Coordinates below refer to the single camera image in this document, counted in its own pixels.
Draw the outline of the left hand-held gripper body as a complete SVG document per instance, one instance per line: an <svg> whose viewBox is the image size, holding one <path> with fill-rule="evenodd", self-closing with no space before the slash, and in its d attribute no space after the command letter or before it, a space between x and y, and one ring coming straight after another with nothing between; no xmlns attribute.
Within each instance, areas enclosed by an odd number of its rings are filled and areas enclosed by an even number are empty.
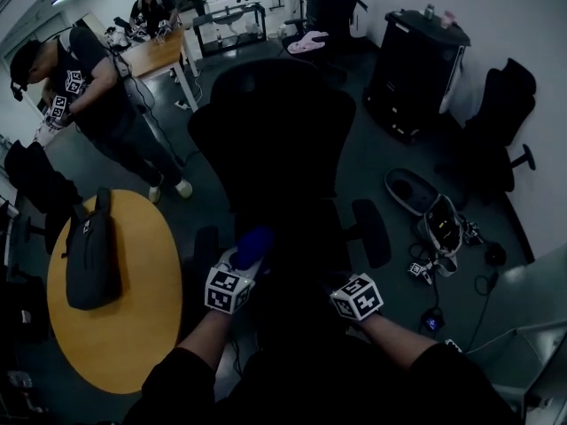
<svg viewBox="0 0 567 425"><path fill-rule="evenodd" d="M205 306L222 313L237 312L255 286L258 263L247 270L234 269L226 262L213 266L206 279Z"/></svg>

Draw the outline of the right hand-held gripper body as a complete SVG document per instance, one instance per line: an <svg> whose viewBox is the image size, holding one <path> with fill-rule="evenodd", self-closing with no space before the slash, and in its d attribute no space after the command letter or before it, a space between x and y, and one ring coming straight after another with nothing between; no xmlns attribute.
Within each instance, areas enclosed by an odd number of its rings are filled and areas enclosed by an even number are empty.
<svg viewBox="0 0 567 425"><path fill-rule="evenodd" d="M383 305L375 282L367 274L353 275L349 282L330 294L338 315L351 321L364 321Z"/></svg>

